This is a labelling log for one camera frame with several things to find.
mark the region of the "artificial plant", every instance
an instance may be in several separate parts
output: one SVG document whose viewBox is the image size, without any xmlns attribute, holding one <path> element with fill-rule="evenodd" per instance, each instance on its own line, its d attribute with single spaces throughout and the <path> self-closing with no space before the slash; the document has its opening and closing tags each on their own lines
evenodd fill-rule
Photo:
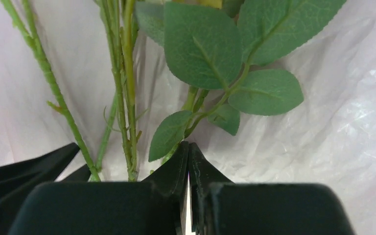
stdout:
<svg viewBox="0 0 376 235">
<path fill-rule="evenodd" d="M 345 0 L 222 0 L 214 7 L 137 2 L 139 27 L 164 47 L 169 70 L 189 85 L 180 111 L 156 130 L 149 161 L 168 158 L 206 118 L 235 136 L 240 114 L 284 114 L 304 100 L 297 78 L 264 67 L 318 34 Z M 201 109 L 211 90 L 224 92 Z"/>
</svg>

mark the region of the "thorny stem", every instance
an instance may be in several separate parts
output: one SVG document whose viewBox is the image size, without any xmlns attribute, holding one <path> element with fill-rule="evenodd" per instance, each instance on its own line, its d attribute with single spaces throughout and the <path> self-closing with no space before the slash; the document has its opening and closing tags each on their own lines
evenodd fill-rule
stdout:
<svg viewBox="0 0 376 235">
<path fill-rule="evenodd" d="M 120 68 L 118 68 L 118 65 L 121 67 L 121 62 L 117 61 L 121 59 L 121 43 L 118 43 L 117 50 L 115 50 L 114 42 L 113 42 L 113 35 L 112 35 L 112 28 L 115 28 L 117 32 L 117 36 L 119 36 L 119 29 L 120 24 L 119 21 L 116 21 L 116 25 L 109 21 L 110 17 L 107 15 L 108 11 L 107 8 L 107 2 L 106 0 L 102 0 L 100 4 L 100 13 L 101 18 L 103 20 L 103 23 L 105 25 L 106 34 L 107 34 L 107 41 L 109 45 L 109 52 L 110 52 L 110 60 L 112 63 L 112 73 L 115 80 L 115 86 L 116 86 L 116 92 L 117 92 L 117 109 L 118 109 L 118 123 L 121 130 L 122 135 L 122 145 L 123 145 L 123 151 L 126 158 L 126 165 L 128 169 L 128 177 L 129 181 L 136 180 L 133 173 L 133 166 L 132 166 L 132 154 L 131 154 L 131 146 L 129 144 L 128 135 L 127 135 L 127 128 L 126 128 L 126 117 L 125 117 L 125 111 L 124 111 L 124 101 L 123 101 L 123 89 L 121 84 L 121 76 L 120 76 Z"/>
<path fill-rule="evenodd" d="M 113 2 L 113 8 L 116 10 L 118 9 L 118 1 L 114 1 Z M 108 6 L 109 8 L 111 7 L 112 3 L 109 1 L 108 2 Z M 118 12 L 115 12 L 115 14 L 110 14 L 111 16 L 119 16 Z M 114 19 L 111 17 L 110 18 L 111 22 L 112 21 L 120 21 L 120 17 L 115 17 Z M 116 36 L 116 41 L 115 41 L 115 48 L 116 48 L 116 55 L 120 55 L 120 52 L 119 52 L 119 47 L 118 45 L 120 44 L 120 37 L 118 37 L 118 34 L 119 32 L 118 31 L 114 31 L 114 35 Z M 120 60 L 116 59 L 116 68 L 120 68 L 120 64 L 119 64 Z M 98 150 L 98 154 L 97 154 L 97 162 L 96 162 L 96 168 L 97 168 L 97 171 L 98 172 L 101 172 L 102 170 L 102 163 L 103 163 L 103 158 L 104 158 L 104 155 L 106 153 L 106 148 L 107 148 L 107 144 L 109 143 L 109 138 L 110 138 L 110 134 L 112 132 L 112 126 L 113 126 L 113 123 L 115 121 L 115 117 L 116 117 L 116 114 L 118 113 L 118 97 L 117 97 L 117 93 L 115 93 L 114 97 L 113 97 L 113 102 L 112 102 L 112 106 L 111 106 L 111 109 L 110 109 L 110 114 L 109 114 L 109 119 L 107 121 L 107 126 L 106 126 L 106 129 L 104 130 L 104 135 L 103 135 L 103 139 L 102 139 L 102 142 L 100 144 L 100 147 L 99 147 L 99 150 Z"/>
<path fill-rule="evenodd" d="M 124 64 L 125 64 L 125 72 L 126 72 L 126 85 L 127 85 L 127 112 L 128 112 L 128 119 L 129 119 L 129 134 L 130 134 L 130 145 L 131 145 L 131 153 L 133 156 L 132 159 L 132 170 L 136 170 L 137 166 L 137 133 L 136 133 L 136 107 L 135 107 L 135 79 L 133 76 L 133 37 L 132 37 L 132 14 L 133 8 L 135 6 L 135 0 L 127 0 L 125 4 L 125 31 L 124 31 L 124 44 L 125 48 L 123 49 L 124 55 Z"/>
<path fill-rule="evenodd" d="M 55 96 L 55 99 L 58 102 L 58 105 L 60 107 L 60 113 L 62 113 L 67 120 L 67 123 L 69 124 L 71 131 L 74 135 L 75 140 L 77 141 L 78 146 L 81 149 L 81 152 L 84 156 L 84 160 L 87 163 L 87 166 L 90 169 L 90 172 L 92 173 L 95 180 L 100 181 L 100 177 L 97 173 L 97 169 L 94 166 L 94 163 L 92 161 L 92 158 L 90 157 L 89 150 L 84 143 L 84 140 L 80 134 L 80 131 L 74 121 L 74 118 L 72 117 L 67 104 L 64 100 L 63 95 L 61 94 L 60 88 L 57 84 L 57 81 L 55 79 L 54 73 L 52 72 L 51 64 L 49 63 L 47 56 L 43 50 L 41 41 L 38 37 L 37 28 L 35 25 L 34 15 L 31 9 L 31 6 L 29 4 L 28 0 L 23 0 L 23 7 L 26 13 L 27 22 L 30 27 L 31 34 L 28 33 L 26 30 L 24 24 L 22 23 L 17 11 L 15 10 L 14 5 L 12 4 L 11 0 L 0 0 L 3 4 L 6 11 L 11 16 L 13 23 L 18 29 L 20 30 L 23 38 L 25 39 L 26 44 L 31 48 L 31 50 L 34 53 L 35 59 L 37 60 L 38 64 L 40 65 L 41 70 L 44 73 L 44 76 L 47 80 L 47 83 L 49 84 L 51 91 L 53 95 Z"/>
</svg>

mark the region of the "green leaf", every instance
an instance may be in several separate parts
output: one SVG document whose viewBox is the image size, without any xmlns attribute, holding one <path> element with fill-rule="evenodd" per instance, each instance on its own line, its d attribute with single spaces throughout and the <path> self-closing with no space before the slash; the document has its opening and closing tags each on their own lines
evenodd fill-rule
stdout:
<svg viewBox="0 0 376 235">
<path fill-rule="evenodd" d="M 185 128 L 191 115 L 191 111 L 183 110 L 167 116 L 161 122 L 150 143 L 149 162 L 165 156 L 184 139 Z"/>
<path fill-rule="evenodd" d="M 240 126 L 240 112 L 229 104 L 223 104 L 210 116 L 208 121 L 235 136 Z"/>
<path fill-rule="evenodd" d="M 227 89 L 241 68 L 239 31 L 221 10 L 165 3 L 165 57 L 180 80 L 206 90 Z"/>
<path fill-rule="evenodd" d="M 346 0 L 246 0 L 237 26 L 243 61 L 267 65 L 318 34 Z"/>
<path fill-rule="evenodd" d="M 222 10 L 231 18 L 234 18 L 240 11 L 244 0 L 223 0 Z"/>
<path fill-rule="evenodd" d="M 299 81 L 286 70 L 259 70 L 248 74 L 228 103 L 246 114 L 284 114 L 304 100 Z"/>
<path fill-rule="evenodd" d="M 164 6 L 144 1 L 136 1 L 135 15 L 139 28 L 153 41 L 164 46 Z"/>
</svg>

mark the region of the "plant stem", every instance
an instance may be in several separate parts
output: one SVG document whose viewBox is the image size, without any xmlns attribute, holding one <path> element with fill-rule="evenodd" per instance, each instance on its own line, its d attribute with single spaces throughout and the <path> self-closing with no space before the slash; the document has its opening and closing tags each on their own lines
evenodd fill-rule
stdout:
<svg viewBox="0 0 376 235">
<path fill-rule="evenodd" d="M 116 50 L 118 54 L 116 54 L 115 57 L 115 47 L 113 43 L 113 35 L 111 34 L 112 28 L 114 27 L 114 24 L 109 21 L 110 17 L 107 15 L 108 11 L 106 10 L 107 8 L 107 2 L 106 0 L 103 0 L 100 6 L 100 13 L 101 13 L 101 18 L 103 20 L 105 29 L 106 29 L 106 34 L 107 34 L 107 42 L 109 45 L 109 52 L 110 52 L 110 61 L 112 63 L 112 73 L 113 77 L 115 80 L 115 86 L 116 86 L 116 92 L 117 92 L 117 109 L 118 109 L 118 123 L 122 135 L 122 147 L 123 151 L 125 154 L 126 158 L 126 165 L 128 169 L 128 177 L 129 181 L 134 181 L 134 174 L 133 174 L 133 168 L 132 168 L 132 155 L 131 155 L 131 148 L 128 140 L 128 135 L 127 135 L 127 128 L 126 128 L 126 116 L 125 116 L 125 111 L 124 111 L 124 101 L 123 101 L 123 89 L 122 89 L 122 84 L 121 84 L 121 76 L 120 76 L 120 71 L 118 68 L 118 65 L 121 66 L 121 62 L 118 61 L 121 59 L 121 43 L 118 44 Z M 117 32 L 119 32 L 120 29 L 120 24 L 119 20 L 116 21 L 115 29 Z"/>
<path fill-rule="evenodd" d="M 201 106 L 204 104 L 205 98 L 208 96 L 209 90 L 202 90 L 197 101 L 194 104 L 193 112 L 196 113 L 200 110 Z"/>
<path fill-rule="evenodd" d="M 251 58 L 254 53 L 251 53 L 246 64 L 244 65 L 243 73 L 241 74 L 241 77 L 227 90 L 227 92 L 223 95 L 223 97 L 220 99 L 220 101 L 214 105 L 210 110 L 208 110 L 205 113 L 200 114 L 199 117 L 194 121 L 191 127 L 187 128 L 185 130 L 184 137 L 187 138 L 191 135 L 191 133 L 194 131 L 198 123 L 203 119 L 208 117 L 209 115 L 213 114 L 218 107 L 220 107 L 224 102 L 228 99 L 229 96 L 235 91 L 235 89 L 244 81 L 244 79 L 247 77 L 249 70 L 250 70 L 250 64 L 251 64 Z"/>
<path fill-rule="evenodd" d="M 122 18 L 124 19 L 124 10 L 126 8 L 126 0 L 120 0 L 120 8 L 122 9 Z"/>
<path fill-rule="evenodd" d="M 125 31 L 124 31 L 124 44 L 125 48 L 123 49 L 124 55 L 124 64 L 126 72 L 126 85 L 127 90 L 126 94 L 128 97 L 127 100 L 127 111 L 129 119 L 129 134 L 131 142 L 131 153 L 132 153 L 132 169 L 136 170 L 137 166 L 137 133 L 136 133 L 136 107 L 135 107 L 135 79 L 133 76 L 133 37 L 132 37 L 132 14 L 133 8 L 135 6 L 135 0 L 127 0 L 125 5 Z"/>
<path fill-rule="evenodd" d="M 29 1 L 23 0 L 23 7 L 26 13 L 27 22 L 29 24 L 32 35 L 29 35 L 27 30 L 25 29 L 25 26 L 20 20 L 19 15 L 16 12 L 12 2 L 10 0 L 1 0 L 1 2 L 4 8 L 8 11 L 9 15 L 12 17 L 14 24 L 21 31 L 21 34 L 23 35 L 25 42 L 34 52 L 35 59 L 38 61 L 38 64 L 40 65 L 40 68 L 44 73 L 47 83 L 49 84 L 51 91 L 53 95 L 55 96 L 55 99 L 58 102 L 58 105 L 60 107 L 60 112 L 66 117 L 67 123 L 69 124 L 71 131 L 74 135 L 74 138 L 77 141 L 77 144 L 81 149 L 81 152 L 84 156 L 84 160 L 86 161 L 87 166 L 90 169 L 90 172 L 92 173 L 95 180 L 100 181 L 100 177 L 98 176 L 97 169 L 93 164 L 92 158 L 90 157 L 89 150 L 86 144 L 84 143 L 84 140 L 80 134 L 80 131 L 74 121 L 74 118 L 72 117 L 67 107 L 67 104 L 64 100 L 64 97 L 61 94 L 61 91 L 55 79 L 54 73 L 52 72 L 51 64 L 49 63 L 47 56 L 43 50 L 41 41 L 38 37 L 37 28 L 36 28 L 35 21 L 34 21 L 34 15 L 31 10 Z"/>
<path fill-rule="evenodd" d="M 123 56 L 122 56 L 122 44 L 121 44 L 121 37 L 120 37 L 120 7 L 118 0 L 115 0 L 114 2 L 114 10 L 115 10 L 115 21 L 116 21 L 116 27 L 113 28 L 113 33 L 116 37 L 116 68 L 119 69 L 119 72 L 123 69 Z"/>
<path fill-rule="evenodd" d="M 171 149 L 171 151 L 165 155 L 164 158 L 162 158 L 161 165 L 165 164 L 169 159 L 171 159 L 172 155 L 175 153 L 175 151 L 178 149 L 179 143 L 174 145 Z"/>
<path fill-rule="evenodd" d="M 115 17 L 115 12 L 113 11 L 113 0 L 107 0 L 107 10 L 108 10 L 108 15 L 110 19 L 110 30 L 113 31 L 113 34 L 115 32 L 115 24 L 116 24 L 116 17 Z"/>
<path fill-rule="evenodd" d="M 110 134 L 112 132 L 111 126 L 113 126 L 117 113 L 117 106 L 118 98 L 117 94 L 115 93 L 115 97 L 113 98 L 112 106 L 110 109 L 109 119 L 107 121 L 107 126 L 104 130 L 103 139 L 101 140 L 101 144 L 97 152 L 96 169 L 98 172 L 101 171 L 104 154 L 106 153 L 107 144 L 109 142 Z"/>
<path fill-rule="evenodd" d="M 188 90 L 188 96 L 185 104 L 182 106 L 181 110 L 193 110 L 195 98 L 197 97 L 198 88 L 190 86 Z"/>
</svg>

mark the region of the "wrinkled plastic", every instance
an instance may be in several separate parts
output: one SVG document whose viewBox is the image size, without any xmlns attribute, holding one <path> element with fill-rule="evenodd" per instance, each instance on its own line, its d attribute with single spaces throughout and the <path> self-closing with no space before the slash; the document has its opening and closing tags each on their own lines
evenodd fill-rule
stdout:
<svg viewBox="0 0 376 235">
<path fill-rule="evenodd" d="M 104 27 L 93 1 L 34 0 L 40 35 L 58 83 L 91 154 L 96 155 L 114 82 Z M 188 90 L 167 69 L 163 49 L 143 35 L 135 53 L 138 151 L 143 179 L 154 131 Z M 315 38 L 275 67 L 294 73 L 305 101 L 286 115 L 243 115 L 231 137 L 203 121 L 190 136 L 235 182 L 319 182 L 341 198 L 359 235 L 376 235 L 376 1 L 348 0 Z M 213 92 L 207 103 L 220 94 Z M 0 3 L 0 165 L 37 157 L 74 138 L 30 49 Z M 113 132 L 103 177 L 126 180 L 119 133 Z M 63 175 L 84 163 L 77 156 Z"/>
</svg>

